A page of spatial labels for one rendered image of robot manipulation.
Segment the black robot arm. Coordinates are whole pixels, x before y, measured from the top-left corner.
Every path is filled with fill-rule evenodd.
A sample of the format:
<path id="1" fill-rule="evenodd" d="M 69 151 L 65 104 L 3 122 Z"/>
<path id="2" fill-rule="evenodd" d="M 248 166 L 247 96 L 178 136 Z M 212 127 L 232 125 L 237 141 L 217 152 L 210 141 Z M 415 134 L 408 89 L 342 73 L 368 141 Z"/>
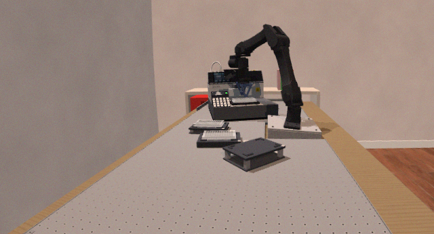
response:
<path id="1" fill-rule="evenodd" d="M 302 94 L 300 87 L 298 87 L 296 82 L 290 60 L 290 39 L 280 29 L 279 26 L 264 24 L 263 30 L 261 30 L 258 34 L 238 43 L 235 46 L 235 55 L 229 57 L 230 59 L 228 61 L 228 65 L 230 68 L 241 69 L 224 69 L 224 78 L 229 80 L 231 77 L 235 76 L 234 71 L 236 71 L 236 78 L 244 79 L 245 69 L 249 68 L 248 58 L 239 56 L 251 56 L 251 53 L 257 47 L 266 42 L 271 47 L 271 50 L 273 50 L 277 59 L 282 82 L 281 96 L 283 96 L 282 99 L 285 105 L 288 107 L 287 118 L 285 119 L 283 127 L 287 129 L 299 130 L 301 121 L 301 106 L 303 106 Z"/>

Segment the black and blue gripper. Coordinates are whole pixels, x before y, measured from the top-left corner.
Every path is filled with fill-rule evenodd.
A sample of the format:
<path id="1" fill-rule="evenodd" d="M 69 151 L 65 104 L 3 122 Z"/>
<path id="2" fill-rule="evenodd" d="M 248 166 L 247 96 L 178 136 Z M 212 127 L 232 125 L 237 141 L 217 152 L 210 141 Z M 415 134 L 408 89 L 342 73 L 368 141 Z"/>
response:
<path id="1" fill-rule="evenodd" d="M 245 79 L 248 79 L 248 81 Z M 248 97 L 248 94 L 249 94 L 249 92 L 252 88 L 252 85 L 253 85 L 253 83 L 249 83 L 249 81 L 252 80 L 252 78 L 249 78 L 249 68 L 245 69 L 245 78 L 244 79 L 238 79 L 237 78 L 237 80 L 238 80 L 238 82 L 235 82 L 235 83 L 239 89 L 240 94 L 244 95 L 244 97 Z M 248 82 L 248 83 L 241 83 L 241 82 Z M 239 85 L 240 85 L 241 89 L 240 89 Z M 247 94 L 245 94 L 245 91 L 244 91 L 246 89 L 246 86 L 249 86 Z M 242 92 L 241 92 L 241 90 L 242 90 Z"/>

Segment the white well plate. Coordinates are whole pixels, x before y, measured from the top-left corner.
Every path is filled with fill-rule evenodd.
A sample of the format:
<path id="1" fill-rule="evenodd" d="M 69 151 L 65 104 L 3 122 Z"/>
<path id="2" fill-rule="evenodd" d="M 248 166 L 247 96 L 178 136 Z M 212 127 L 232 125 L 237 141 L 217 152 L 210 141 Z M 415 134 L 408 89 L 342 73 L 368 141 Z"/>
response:
<path id="1" fill-rule="evenodd" d="M 193 124 L 198 128 L 216 128 L 224 125 L 224 120 L 198 120 Z"/>
<path id="2" fill-rule="evenodd" d="M 255 98 L 232 98 L 231 101 L 234 103 L 257 102 Z"/>
<path id="3" fill-rule="evenodd" d="M 235 130 L 204 131 L 202 139 L 207 140 L 231 140 L 236 138 Z"/>

